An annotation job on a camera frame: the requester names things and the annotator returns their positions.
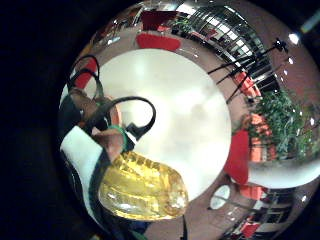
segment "red chair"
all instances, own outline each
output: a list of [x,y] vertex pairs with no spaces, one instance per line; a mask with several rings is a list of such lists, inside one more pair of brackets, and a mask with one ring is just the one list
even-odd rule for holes
[[141,33],[136,37],[140,48],[156,48],[168,51],[175,51],[180,47],[180,41],[175,38],[156,36],[153,34]]
[[[90,58],[90,60],[88,61],[87,65],[84,68],[88,68],[92,72],[95,72],[97,70],[96,62],[93,59]],[[75,82],[75,85],[78,88],[83,89],[83,88],[86,87],[86,85],[89,82],[91,77],[92,77],[91,74],[83,73],[77,78],[77,80]]]
[[249,153],[249,134],[240,130],[232,137],[229,156],[224,166],[224,171],[240,185],[248,182]]
[[175,18],[176,15],[176,11],[144,11],[141,13],[142,30],[157,31],[162,23]]

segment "white round table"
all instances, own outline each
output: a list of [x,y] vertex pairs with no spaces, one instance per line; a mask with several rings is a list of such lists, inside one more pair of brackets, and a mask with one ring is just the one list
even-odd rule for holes
[[228,185],[223,185],[215,191],[213,194],[211,200],[210,200],[210,208],[211,209],[219,209],[221,208],[225,203],[226,200],[230,197],[230,187]]
[[[113,98],[141,96],[156,107],[156,122],[134,151],[177,170],[189,200],[213,183],[227,160],[231,121],[224,97],[203,69],[169,51],[141,49],[104,64],[101,82]],[[88,95],[94,90],[90,81]],[[145,103],[119,106],[125,124],[146,124],[152,115]]]

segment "green plant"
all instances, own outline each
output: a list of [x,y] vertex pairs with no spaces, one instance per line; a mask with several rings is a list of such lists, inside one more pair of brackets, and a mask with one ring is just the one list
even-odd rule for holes
[[188,19],[176,20],[173,23],[172,28],[186,33],[192,30],[191,24]]
[[310,126],[312,112],[310,107],[305,107],[305,103],[296,99],[293,93],[285,90],[268,92],[252,111],[264,117],[271,134],[259,130],[261,125],[250,123],[250,136],[276,146],[279,159],[292,156],[303,158],[315,150],[314,131]]

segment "red seat cushion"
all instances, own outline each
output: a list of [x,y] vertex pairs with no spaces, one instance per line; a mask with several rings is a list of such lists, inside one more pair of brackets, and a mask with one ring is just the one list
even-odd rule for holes
[[175,38],[141,33],[136,38],[140,48],[158,48],[175,51],[180,47],[180,41]]
[[250,238],[257,231],[259,227],[260,227],[260,224],[258,223],[253,223],[253,224],[246,223],[243,226],[241,232],[243,236],[245,236],[246,238]]
[[248,181],[249,135],[247,131],[238,131],[231,140],[231,146],[224,171],[238,184]]
[[[97,70],[96,62],[90,58],[90,60],[88,61],[87,65],[84,68],[88,68],[92,72],[95,72]],[[78,88],[83,89],[85,88],[85,86],[87,85],[91,77],[92,77],[91,74],[83,73],[77,78],[75,85]]]

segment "ceiling light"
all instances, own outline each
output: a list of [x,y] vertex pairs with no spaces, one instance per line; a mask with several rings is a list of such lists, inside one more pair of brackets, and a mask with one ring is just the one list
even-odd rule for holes
[[298,42],[299,42],[299,37],[298,37],[298,35],[295,34],[295,33],[289,34],[289,39],[290,39],[290,41],[291,41],[293,44],[295,44],[295,45],[297,45]]

